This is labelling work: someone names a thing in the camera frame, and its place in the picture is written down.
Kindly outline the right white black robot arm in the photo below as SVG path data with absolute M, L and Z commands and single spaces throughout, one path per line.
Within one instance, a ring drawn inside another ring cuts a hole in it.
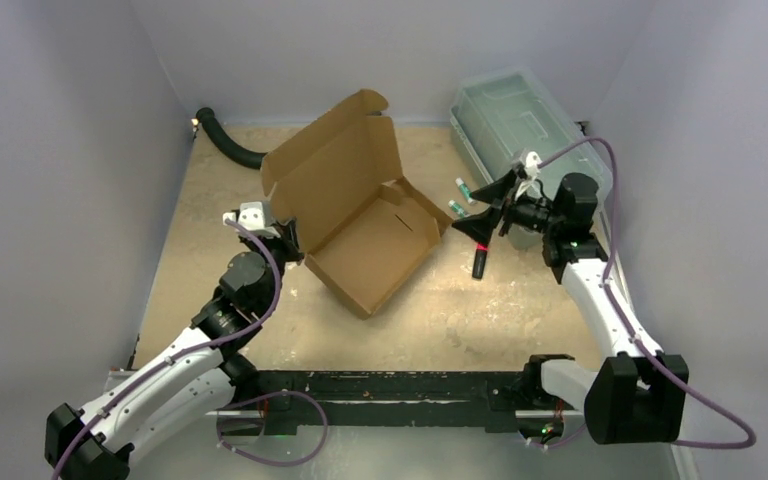
M 582 412 L 598 444 L 671 443 L 679 435 L 689 368 L 666 354 L 628 306 L 610 292 L 615 279 L 609 256 L 592 233 L 599 185 L 582 173 L 565 175 L 553 199 L 517 192 L 525 175 L 509 171 L 472 192 L 486 204 L 481 213 L 454 221 L 476 243 L 473 276 L 479 279 L 494 235 L 522 226 L 542 236 L 543 258 L 573 299 L 604 355 L 596 372 L 569 355 L 536 355 L 526 364 L 516 392 L 536 407 L 558 399 Z

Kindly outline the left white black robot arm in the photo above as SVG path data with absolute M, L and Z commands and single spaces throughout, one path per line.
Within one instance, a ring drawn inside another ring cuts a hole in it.
M 300 262 L 295 223 L 242 210 L 224 220 L 247 251 L 209 301 L 160 354 L 81 407 L 46 420 L 44 457 L 55 479 L 125 479 L 149 452 L 207 412 L 257 399 L 256 368 L 240 351 L 275 312 L 285 266 Z

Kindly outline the brown cardboard box sheet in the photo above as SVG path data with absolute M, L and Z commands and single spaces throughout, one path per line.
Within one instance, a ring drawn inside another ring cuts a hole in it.
M 356 317 L 374 315 L 430 257 L 452 217 L 405 176 L 387 99 L 360 89 L 268 153 L 274 217 Z

